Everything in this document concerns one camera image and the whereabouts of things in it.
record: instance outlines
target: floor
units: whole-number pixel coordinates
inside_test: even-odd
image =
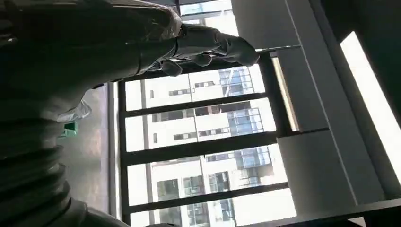
[[[88,91],[84,99],[92,113],[78,123],[76,137],[59,139],[64,146],[62,163],[74,198],[109,213],[107,88]]]

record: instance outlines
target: window frame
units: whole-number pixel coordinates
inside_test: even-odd
[[[259,146],[267,146],[276,143],[276,138],[299,134],[297,131],[292,131],[290,122],[285,108],[284,99],[281,95],[277,75],[270,57],[270,53],[274,50],[261,51],[261,57],[257,64],[261,71],[262,79],[265,86],[264,93],[244,94],[239,96],[230,96],[216,98],[203,101],[195,101],[190,103],[165,105],[151,107],[141,110],[126,110],[125,83],[134,80],[143,80],[151,78],[159,78],[167,76],[163,72],[146,72],[142,75],[126,78],[118,82],[119,95],[119,131],[120,131],[120,163],[121,163],[121,200],[122,200],[122,220],[126,224],[131,224],[130,214],[134,212],[149,211],[150,223],[154,224],[153,211],[156,209],[165,209],[177,206],[185,206],[195,203],[216,201],[222,199],[230,199],[237,196],[258,194],[273,190],[286,189],[288,183],[276,183],[272,185],[262,185],[251,188],[242,188],[226,192],[216,192],[211,194],[197,195],[192,197],[178,198],[168,201],[153,202],[152,194],[148,195],[148,203],[140,205],[129,205],[128,200],[128,166],[146,164],[147,173],[151,175],[150,163],[168,161],[172,159],[189,158],[195,156],[204,156],[208,154],[216,154],[226,151],[235,151],[245,148],[253,148]],[[177,62],[182,68],[182,74],[194,73],[208,70],[228,69],[232,67],[240,67],[239,63],[226,62],[219,58],[212,58],[212,63],[206,67],[197,66],[191,61]],[[144,83],[141,84],[141,91],[145,91]],[[224,139],[208,140],[189,144],[173,145],[169,147],[160,147],[135,152],[127,152],[126,149],[126,118],[135,116],[144,116],[148,114],[159,114],[162,112],[177,111],[184,109],[195,109],[206,106],[221,105],[236,103],[242,101],[250,101],[259,98],[268,98],[273,114],[273,119],[276,124],[276,131],[258,132],[254,134],[240,135]]]

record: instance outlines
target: plastic wrap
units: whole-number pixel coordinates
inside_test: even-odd
[[[77,107],[69,110],[63,114],[60,114],[57,118],[58,122],[73,122],[76,120],[83,119],[92,113],[92,108],[85,100],[81,100]]]
[[[19,42],[85,47],[161,41],[178,36],[181,27],[173,8],[140,0],[11,0],[12,7],[0,2]]]

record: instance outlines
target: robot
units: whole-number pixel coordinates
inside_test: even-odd
[[[0,5],[0,226],[124,227],[70,195],[57,116],[101,84],[161,70],[171,59],[245,66],[244,39],[182,24],[170,8],[137,0],[53,0]]]

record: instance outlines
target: green object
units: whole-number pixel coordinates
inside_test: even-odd
[[[73,137],[78,134],[78,123],[71,122],[64,125],[64,133],[59,138]]]

